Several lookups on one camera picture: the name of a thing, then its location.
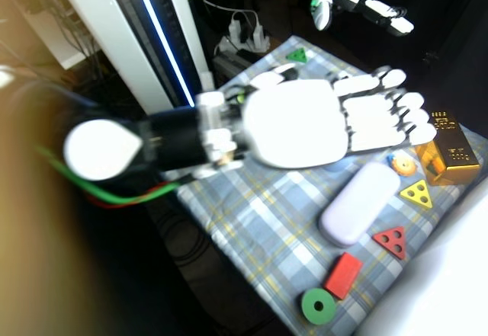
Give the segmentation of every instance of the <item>triangle block with holes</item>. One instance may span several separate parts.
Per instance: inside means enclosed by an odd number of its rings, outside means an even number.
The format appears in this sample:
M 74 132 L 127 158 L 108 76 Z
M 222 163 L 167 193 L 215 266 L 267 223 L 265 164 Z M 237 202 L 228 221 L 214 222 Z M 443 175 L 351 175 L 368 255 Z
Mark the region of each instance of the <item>triangle block with holes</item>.
M 403 227 L 388 229 L 387 231 L 373 235 L 373 240 L 397 256 L 400 260 L 405 259 L 405 231 Z
M 300 48 L 300 49 L 295 50 L 294 52 L 287 55 L 287 59 L 291 60 L 293 62 L 306 63 L 307 62 L 307 55 L 305 53 L 305 49 Z
M 400 192 L 400 196 L 426 209 L 432 209 L 432 199 L 425 180 L 417 181 L 415 184 L 408 186 L 407 189 Z

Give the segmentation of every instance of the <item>red triangle block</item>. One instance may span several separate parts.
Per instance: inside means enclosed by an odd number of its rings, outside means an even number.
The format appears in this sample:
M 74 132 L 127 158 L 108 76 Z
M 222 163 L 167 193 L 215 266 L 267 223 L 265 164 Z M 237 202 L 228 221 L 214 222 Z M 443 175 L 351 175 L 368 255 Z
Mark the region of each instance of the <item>red triangle block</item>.
M 373 235 L 373 240 L 385 247 L 389 252 L 397 256 L 400 260 L 405 259 L 406 242 L 403 227 L 388 229 L 387 231 Z

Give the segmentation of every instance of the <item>table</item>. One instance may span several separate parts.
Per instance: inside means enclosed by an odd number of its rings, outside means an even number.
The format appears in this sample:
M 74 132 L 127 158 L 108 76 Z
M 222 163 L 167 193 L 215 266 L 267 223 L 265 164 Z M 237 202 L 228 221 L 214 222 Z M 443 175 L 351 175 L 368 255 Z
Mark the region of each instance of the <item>table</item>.
M 287 62 L 285 56 L 305 48 L 308 62 L 300 64 L 300 78 L 325 78 L 361 71 L 318 47 L 291 37 L 226 86 L 246 84 L 252 77 Z M 488 158 L 488 140 L 464 130 L 480 163 Z M 404 149 L 420 168 L 413 149 Z M 311 325 L 301 314 L 305 290 L 323 285 L 335 259 L 345 250 L 327 242 L 318 218 L 342 187 L 366 162 L 387 163 L 390 150 L 347 157 L 317 168 L 284 171 L 246 158 L 243 167 L 220 172 L 178 189 L 179 200 L 229 257 L 256 292 L 298 335 L 351 334 L 420 249 L 439 220 L 467 189 L 465 186 L 429 187 L 434 208 L 424 210 L 398 195 L 392 197 L 360 241 L 347 252 L 363 262 L 348 296 L 337 302 L 335 318 L 327 325 Z M 178 172 L 169 174 L 175 177 Z M 425 175 L 420 168 L 402 178 L 401 188 Z M 407 256 L 400 261 L 371 238 L 372 234 L 403 226 Z

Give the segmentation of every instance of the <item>robotic hand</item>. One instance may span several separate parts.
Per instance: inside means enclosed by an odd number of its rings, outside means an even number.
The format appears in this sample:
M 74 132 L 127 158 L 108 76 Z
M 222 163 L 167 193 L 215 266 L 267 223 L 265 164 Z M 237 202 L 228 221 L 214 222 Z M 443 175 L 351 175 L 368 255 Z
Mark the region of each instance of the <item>robotic hand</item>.
M 280 66 L 229 90 L 238 94 L 199 94 L 196 108 L 139 123 L 85 121 L 66 137 L 65 161 L 90 181 L 117 178 L 141 164 L 232 167 L 246 151 L 276 168 L 305 168 L 435 137 L 422 95 L 399 88 L 406 78 L 399 69 L 334 82 L 297 76 L 293 64 Z
M 404 18 L 404 8 L 391 7 L 378 0 L 312 0 L 310 10 L 318 30 L 325 30 L 330 25 L 333 7 L 362 13 L 395 36 L 407 35 L 413 30 L 413 24 Z

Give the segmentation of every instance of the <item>yellow triangle block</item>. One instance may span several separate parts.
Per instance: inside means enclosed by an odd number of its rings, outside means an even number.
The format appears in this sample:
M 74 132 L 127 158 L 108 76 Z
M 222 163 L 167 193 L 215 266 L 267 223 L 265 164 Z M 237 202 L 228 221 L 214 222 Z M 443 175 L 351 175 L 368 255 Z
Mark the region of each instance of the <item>yellow triangle block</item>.
M 415 184 L 408 186 L 407 189 L 400 191 L 400 196 L 426 209 L 432 209 L 432 199 L 425 180 L 417 181 Z

